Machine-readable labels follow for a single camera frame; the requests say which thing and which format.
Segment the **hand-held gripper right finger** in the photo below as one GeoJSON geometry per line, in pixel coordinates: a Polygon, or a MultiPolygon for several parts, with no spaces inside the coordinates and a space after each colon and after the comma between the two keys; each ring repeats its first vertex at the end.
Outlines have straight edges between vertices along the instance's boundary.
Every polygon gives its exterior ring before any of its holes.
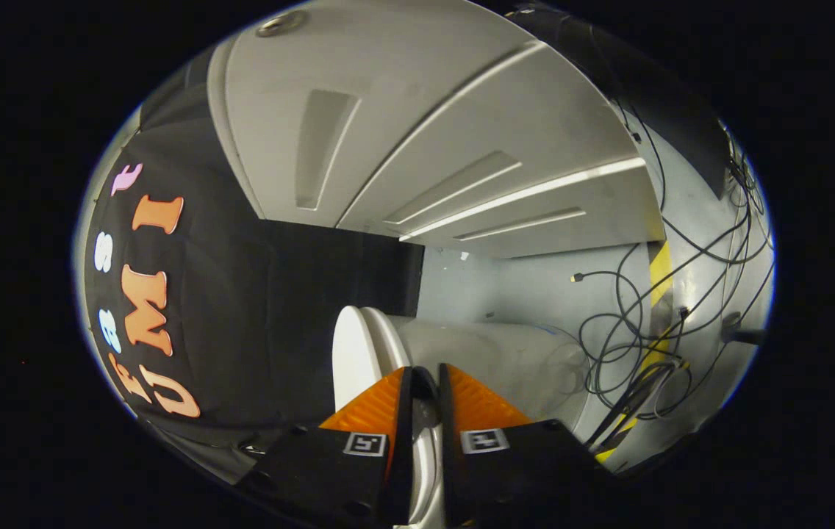
{"type": "Polygon", "coordinates": [[[448,528],[612,528],[616,486],[555,418],[529,418],[452,364],[439,365],[448,528]]]}

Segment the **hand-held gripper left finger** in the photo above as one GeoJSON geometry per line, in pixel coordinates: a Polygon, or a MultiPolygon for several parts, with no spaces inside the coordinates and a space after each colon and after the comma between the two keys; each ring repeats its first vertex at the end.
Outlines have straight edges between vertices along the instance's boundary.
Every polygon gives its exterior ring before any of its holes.
{"type": "Polygon", "coordinates": [[[413,368],[398,368],[321,424],[291,426],[236,489],[304,528],[407,525],[413,379],[413,368]]]}

